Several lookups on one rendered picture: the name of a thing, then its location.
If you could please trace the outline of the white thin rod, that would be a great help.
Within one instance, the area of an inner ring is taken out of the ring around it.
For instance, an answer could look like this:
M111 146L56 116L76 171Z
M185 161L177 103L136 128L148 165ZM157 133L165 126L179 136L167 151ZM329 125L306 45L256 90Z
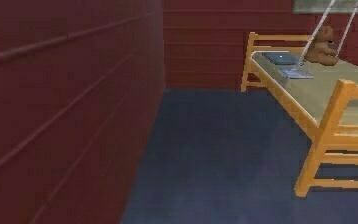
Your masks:
M337 54L336 54L335 57L339 57L339 54L340 54L340 52L341 52L341 50L342 50L342 47L343 47L343 45L344 45L344 42L345 42L345 40L346 40L346 37L347 37L347 35L348 35L348 32L349 32L349 30L350 30L350 27L351 27L351 25L352 25L352 22L353 22L354 17L356 16L357 11L358 11L358 0L356 0L356 2L355 2L355 4L354 4L353 11L352 11L351 16L350 16L350 18L349 18L349 20L348 20L348 23L347 23L347 25L346 25L346 28L345 28L345 30L344 30L344 32L343 32L343 36L342 36L342 38L341 38L341 40L340 40L340 43L339 43L339 45L338 45Z
M319 21L319 23L317 24L317 26L315 27L312 35L310 36L308 42L306 43L300 57L299 57L299 60L298 60L298 63L297 63L297 66L300 67L304 64L304 58L305 58L305 55L307 54L307 51L308 49L310 48L313 40L315 39L318 31L320 30L320 28L322 27L324 21L326 20L328 14L330 13L330 11L332 10L333 6L335 5L336 3L336 0L331 0L329 5L327 6L327 8L325 9L324 13L322 14L322 17Z

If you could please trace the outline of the brown teddy bear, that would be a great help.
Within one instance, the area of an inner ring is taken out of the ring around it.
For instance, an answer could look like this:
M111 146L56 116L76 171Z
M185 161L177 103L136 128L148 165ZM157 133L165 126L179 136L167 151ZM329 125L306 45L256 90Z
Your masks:
M338 57L337 51L330 46L333 39L333 28L322 26L308 48L304 60L324 66L334 66L338 62Z

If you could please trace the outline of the wooden bed with olive mattress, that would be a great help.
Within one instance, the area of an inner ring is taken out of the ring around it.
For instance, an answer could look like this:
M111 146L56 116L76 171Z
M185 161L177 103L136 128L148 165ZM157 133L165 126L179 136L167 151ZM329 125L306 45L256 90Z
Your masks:
M340 60L334 66L305 62L298 68L308 79L282 75L288 67L265 57L267 53L299 56L303 49L291 41L307 41L307 35L269 35L251 32L241 89L264 87L276 98L312 145L294 187L304 197L312 187L358 189L358 180L317 178L322 164L358 166L358 66Z

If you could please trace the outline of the grey green framed picture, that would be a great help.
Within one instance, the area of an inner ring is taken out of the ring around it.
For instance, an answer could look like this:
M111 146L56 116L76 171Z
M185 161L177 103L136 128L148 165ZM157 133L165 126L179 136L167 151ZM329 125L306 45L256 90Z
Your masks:
M332 1L334 1L334 5L331 13L350 14L358 0L293 0L293 12L297 14L323 14Z

